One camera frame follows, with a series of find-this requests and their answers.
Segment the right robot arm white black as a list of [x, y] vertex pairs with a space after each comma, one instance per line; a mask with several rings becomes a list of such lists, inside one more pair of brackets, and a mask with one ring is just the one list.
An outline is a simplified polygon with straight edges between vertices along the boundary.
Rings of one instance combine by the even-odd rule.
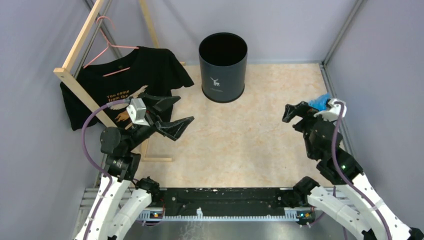
[[339, 127], [347, 113], [346, 103], [329, 98], [325, 105], [325, 110], [319, 110], [305, 101], [286, 104], [282, 122], [301, 118], [293, 128], [302, 133], [307, 157], [318, 162], [316, 168], [320, 174], [351, 204], [327, 193], [323, 186], [307, 176], [293, 187], [294, 202], [320, 209], [358, 240], [422, 240], [423, 231], [403, 223], [392, 212], [361, 165], [340, 147], [343, 136]]

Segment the dark round trash bin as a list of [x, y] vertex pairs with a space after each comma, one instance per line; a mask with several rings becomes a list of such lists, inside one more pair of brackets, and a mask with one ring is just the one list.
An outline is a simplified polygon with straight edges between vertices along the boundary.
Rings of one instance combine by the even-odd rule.
[[198, 47], [201, 89], [215, 103], [237, 100], [245, 90], [248, 45], [230, 32], [204, 38]]

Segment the blue plastic trash bag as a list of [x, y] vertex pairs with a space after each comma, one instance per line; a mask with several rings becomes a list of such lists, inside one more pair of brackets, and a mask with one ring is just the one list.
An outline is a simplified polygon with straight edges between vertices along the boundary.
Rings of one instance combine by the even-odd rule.
[[331, 98], [329, 93], [323, 94], [316, 99], [312, 99], [308, 102], [308, 105], [318, 111], [327, 110], [327, 101]]

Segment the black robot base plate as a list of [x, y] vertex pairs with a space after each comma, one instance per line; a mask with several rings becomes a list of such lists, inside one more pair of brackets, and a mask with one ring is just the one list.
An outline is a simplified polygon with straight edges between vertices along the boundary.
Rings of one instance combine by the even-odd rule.
[[152, 203], [166, 217], [283, 216], [286, 208], [300, 207], [293, 189], [279, 187], [166, 188]]

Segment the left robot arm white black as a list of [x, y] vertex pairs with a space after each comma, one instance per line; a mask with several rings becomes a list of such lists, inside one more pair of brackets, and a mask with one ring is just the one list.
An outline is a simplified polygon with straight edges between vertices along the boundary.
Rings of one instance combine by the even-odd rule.
[[[163, 121], [161, 114], [172, 108], [180, 96], [153, 96], [141, 93], [139, 97], [108, 102], [94, 110], [81, 129], [82, 150], [88, 161], [102, 173], [95, 200], [77, 240], [122, 240], [140, 213], [160, 202], [159, 183], [150, 177], [135, 183], [129, 200], [119, 208], [121, 199], [138, 170], [141, 154], [132, 151], [154, 133], [173, 141], [178, 140], [195, 119], [193, 116], [172, 122]], [[100, 135], [100, 151], [106, 155], [105, 165], [94, 162], [86, 146], [86, 129], [91, 120], [105, 109], [123, 105], [133, 124], [132, 128], [107, 127]]]

